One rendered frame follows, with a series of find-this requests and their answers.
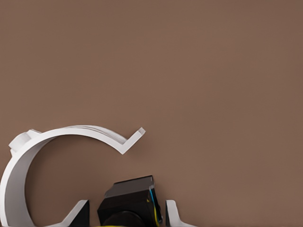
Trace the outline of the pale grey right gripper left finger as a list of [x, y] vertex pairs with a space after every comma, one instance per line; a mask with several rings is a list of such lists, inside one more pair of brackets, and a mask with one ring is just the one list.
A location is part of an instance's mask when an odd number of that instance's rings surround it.
[[89, 200], [80, 200], [62, 222], [52, 227], [90, 227], [89, 213]]

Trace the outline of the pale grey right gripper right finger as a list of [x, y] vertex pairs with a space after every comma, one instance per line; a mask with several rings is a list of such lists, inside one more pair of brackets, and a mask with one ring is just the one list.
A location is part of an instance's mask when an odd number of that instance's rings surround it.
[[166, 227], [196, 227], [191, 224], [183, 222], [178, 213], [178, 208], [174, 200], [166, 200]]

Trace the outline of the yellow button with black base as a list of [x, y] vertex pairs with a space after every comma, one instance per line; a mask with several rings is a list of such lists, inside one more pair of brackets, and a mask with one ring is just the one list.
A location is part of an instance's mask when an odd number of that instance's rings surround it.
[[116, 182], [98, 208], [103, 227], [160, 227], [163, 216], [152, 175]]

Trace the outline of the white curved bracket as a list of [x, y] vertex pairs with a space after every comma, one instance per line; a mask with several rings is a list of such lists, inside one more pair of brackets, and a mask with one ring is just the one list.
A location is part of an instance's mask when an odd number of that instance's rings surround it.
[[0, 182], [0, 221], [4, 227], [34, 227], [25, 199], [26, 177], [36, 154], [51, 140], [63, 135], [80, 135], [108, 144], [125, 154], [145, 134], [140, 128], [126, 139], [109, 129], [94, 125], [74, 125], [46, 132], [28, 130], [9, 144], [12, 158]]

